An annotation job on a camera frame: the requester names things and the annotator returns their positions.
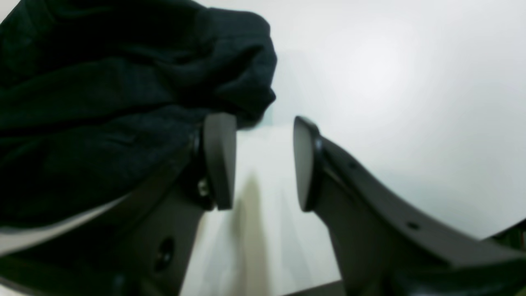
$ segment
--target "black fabric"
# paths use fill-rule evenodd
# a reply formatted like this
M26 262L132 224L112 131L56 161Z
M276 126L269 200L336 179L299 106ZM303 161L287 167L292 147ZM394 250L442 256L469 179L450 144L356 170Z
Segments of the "black fabric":
M0 25L0 225L129 192L210 112L275 100L260 16L178 0L21 0Z

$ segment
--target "black cloth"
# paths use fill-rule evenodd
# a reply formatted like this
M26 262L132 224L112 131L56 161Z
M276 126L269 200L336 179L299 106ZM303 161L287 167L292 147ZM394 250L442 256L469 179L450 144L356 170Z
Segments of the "black cloth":
M0 226L119 198L210 112L245 127L275 100L267 22L191 1L21 0L0 54Z

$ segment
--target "rounded pad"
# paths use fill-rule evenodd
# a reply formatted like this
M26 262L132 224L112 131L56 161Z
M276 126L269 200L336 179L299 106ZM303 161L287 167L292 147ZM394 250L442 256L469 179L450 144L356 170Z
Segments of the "rounded pad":
M298 200L304 212L312 211L319 187L321 136L318 127L306 117L294 120L294 161Z
M216 113L205 119L205 162L209 186L219 210L230 210L234 203L236 132L236 117L231 114Z

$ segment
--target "white floor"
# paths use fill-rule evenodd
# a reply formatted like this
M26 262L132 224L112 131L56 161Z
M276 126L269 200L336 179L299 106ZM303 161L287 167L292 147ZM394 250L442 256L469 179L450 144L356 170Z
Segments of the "white floor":
M239 132L236 208L203 219L181 295L278 296L339 278L327 230L296 201L296 114L474 238L526 218L526 2L200 2L269 21L278 100Z

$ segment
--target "round hole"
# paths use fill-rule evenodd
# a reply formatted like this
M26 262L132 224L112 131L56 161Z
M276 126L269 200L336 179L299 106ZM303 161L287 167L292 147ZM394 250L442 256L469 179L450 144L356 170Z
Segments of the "round hole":
M407 222L407 227L413 229L413 230L419 230L420 226L414 222Z
M174 250L174 239L166 238L165 240L163 240L163 242L159 245L159 249L157 250L157 256L155 258L156 272L165 270L170 265L170 262L174 257Z

